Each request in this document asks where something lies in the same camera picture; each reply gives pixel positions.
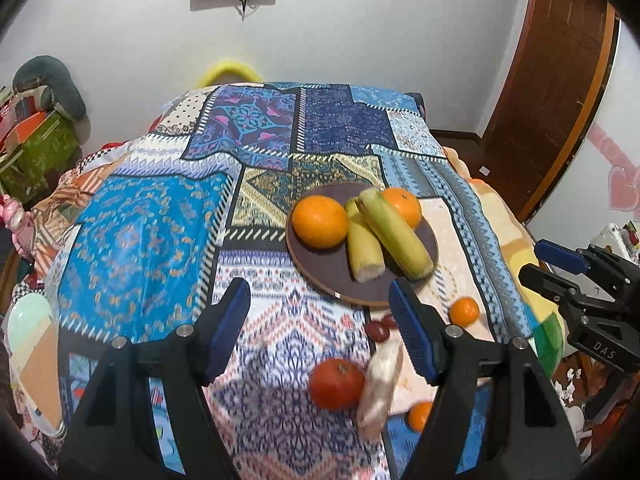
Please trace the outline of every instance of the peeled corn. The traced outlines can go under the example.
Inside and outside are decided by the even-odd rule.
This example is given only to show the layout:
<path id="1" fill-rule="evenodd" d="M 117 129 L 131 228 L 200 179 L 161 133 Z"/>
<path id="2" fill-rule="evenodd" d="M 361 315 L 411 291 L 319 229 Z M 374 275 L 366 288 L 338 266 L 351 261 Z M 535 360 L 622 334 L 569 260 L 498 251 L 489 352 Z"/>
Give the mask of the peeled corn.
<path id="1" fill-rule="evenodd" d="M 433 261 L 420 238 L 381 193 L 371 187 L 356 198 L 367 225 L 410 280 L 419 280 L 433 271 Z"/>
<path id="2" fill-rule="evenodd" d="M 392 339 L 378 346 L 367 365 L 364 388 L 356 411 L 358 430 L 366 440 L 380 438 L 401 371 L 402 340 Z"/>
<path id="3" fill-rule="evenodd" d="M 347 231 L 347 252 L 353 277 L 358 283 L 375 280 L 385 272 L 385 257 L 382 247 L 362 218 L 353 200 L 349 200 L 344 209 L 349 218 Z"/>

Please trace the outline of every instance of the bed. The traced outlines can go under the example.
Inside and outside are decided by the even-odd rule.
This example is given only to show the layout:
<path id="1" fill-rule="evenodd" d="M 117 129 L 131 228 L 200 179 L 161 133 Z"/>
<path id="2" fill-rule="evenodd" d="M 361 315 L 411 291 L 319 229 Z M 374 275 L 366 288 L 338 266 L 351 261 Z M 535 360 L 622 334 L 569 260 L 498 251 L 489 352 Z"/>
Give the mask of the bed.
<path id="1" fill-rule="evenodd" d="M 252 306 L 225 373 L 205 394 L 241 477 L 399 478 L 419 437 L 404 414 L 435 395 L 407 356 L 375 442 L 358 436 L 353 413 L 319 410 L 306 394 L 310 370 L 327 357 L 366 366 L 376 343 L 364 323 L 386 314 L 315 290 L 287 253 L 292 204 L 336 181 L 414 193 L 440 248 L 420 300 L 447 319 L 453 301 L 474 298 L 481 319 L 473 336 L 524 336 L 553 372 L 561 319 L 516 278 L 537 263 L 532 240 L 431 136 L 419 94 L 345 84 L 196 89 L 167 104 L 145 136 L 84 158 L 34 208 L 44 280 L 35 292 L 56 322 L 30 349 L 42 355 L 38 393 L 14 381 L 14 397 L 21 431 L 46 462 L 55 470 L 64 428 L 114 336 L 163 338 L 240 276 Z M 28 282 L 16 285 L 11 308 L 32 292 Z M 150 390 L 164 463 L 181 472 L 161 381 Z M 490 384 L 479 386 L 459 471 L 478 459 L 489 398 Z"/>

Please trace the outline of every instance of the orange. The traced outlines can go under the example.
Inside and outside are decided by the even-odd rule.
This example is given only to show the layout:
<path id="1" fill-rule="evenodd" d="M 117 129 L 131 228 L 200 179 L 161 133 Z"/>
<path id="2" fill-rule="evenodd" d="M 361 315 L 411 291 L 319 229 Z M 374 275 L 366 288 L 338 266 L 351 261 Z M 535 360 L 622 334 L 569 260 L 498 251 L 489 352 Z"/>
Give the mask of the orange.
<path id="1" fill-rule="evenodd" d="M 473 298 L 460 298 L 449 309 L 449 318 L 454 325 L 469 326 L 480 316 L 480 308 Z"/>
<path id="2" fill-rule="evenodd" d="M 418 227 L 422 220 L 422 208 L 414 195 L 399 187 L 388 187 L 382 192 L 382 196 L 398 210 L 411 229 Z"/>
<path id="3" fill-rule="evenodd" d="M 304 197 L 291 216 L 293 230 L 315 249 L 330 249 L 341 243 L 349 227 L 344 208 L 333 198 L 322 195 Z"/>
<path id="4" fill-rule="evenodd" d="M 324 410 L 355 408 L 364 388 L 364 374 L 345 359 L 330 358 L 311 370 L 307 391 L 313 403 Z"/>
<path id="5" fill-rule="evenodd" d="M 414 404 L 409 410 L 409 416 L 407 417 L 409 428 L 421 433 L 427 425 L 427 419 L 431 413 L 432 406 L 433 402 L 418 402 L 418 404 Z"/>

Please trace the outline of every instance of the round wooden tray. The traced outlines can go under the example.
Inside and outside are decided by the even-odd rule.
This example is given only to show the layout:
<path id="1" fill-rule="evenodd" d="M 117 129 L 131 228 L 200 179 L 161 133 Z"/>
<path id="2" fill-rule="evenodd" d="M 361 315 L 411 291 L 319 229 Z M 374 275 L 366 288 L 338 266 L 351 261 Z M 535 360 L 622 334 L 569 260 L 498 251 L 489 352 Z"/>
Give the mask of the round wooden tray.
<path id="1" fill-rule="evenodd" d="M 316 187 L 314 190 L 306 193 L 305 196 L 329 196 L 344 205 L 349 199 L 358 195 L 368 187 L 370 187 L 370 185 L 361 182 L 336 182 L 335 184 Z M 336 248 L 319 251 L 310 248 L 298 238 L 291 225 L 291 214 L 295 206 L 296 204 L 294 204 L 289 212 L 285 232 L 287 248 L 289 249 L 293 263 L 300 273 L 308 278 L 315 286 L 340 300 L 373 308 L 388 308 L 389 285 L 394 279 L 402 276 L 402 271 L 386 250 L 384 251 L 385 273 L 370 282 L 358 283 L 353 279 L 353 275 L 351 274 L 346 242 L 341 243 Z M 415 229 L 415 233 L 427 251 L 429 251 L 435 267 L 438 262 L 438 243 L 433 229 L 431 229 L 429 223 L 422 218 L 422 221 Z M 411 282 L 412 286 L 415 290 L 419 290 L 428 278 L 429 277 L 423 278 L 418 282 Z"/>

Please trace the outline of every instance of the blue gripper pad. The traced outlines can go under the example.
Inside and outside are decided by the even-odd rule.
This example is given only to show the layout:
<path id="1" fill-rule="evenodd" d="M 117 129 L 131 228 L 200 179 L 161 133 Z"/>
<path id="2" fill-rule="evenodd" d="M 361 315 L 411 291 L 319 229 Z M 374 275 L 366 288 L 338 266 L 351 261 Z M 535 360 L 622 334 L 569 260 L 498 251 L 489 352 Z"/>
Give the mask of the blue gripper pad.
<path id="1" fill-rule="evenodd" d="M 539 260 L 572 274 L 585 274 L 589 270 L 589 264 L 581 254 L 549 240 L 538 241 L 533 252 Z"/>
<path id="2" fill-rule="evenodd" d="M 416 373 L 436 386 L 447 361 L 440 332 L 445 326 L 442 318 L 432 306 L 420 303 L 404 278 L 393 280 L 388 298 Z"/>
<path id="3" fill-rule="evenodd" d="M 249 284 L 242 278 L 234 278 L 217 304 L 208 306 L 205 313 L 217 320 L 217 325 L 209 340 L 209 363 L 205 375 L 213 381 L 225 371 L 231 354 L 238 341 L 238 335 L 244 325 L 251 305 Z"/>

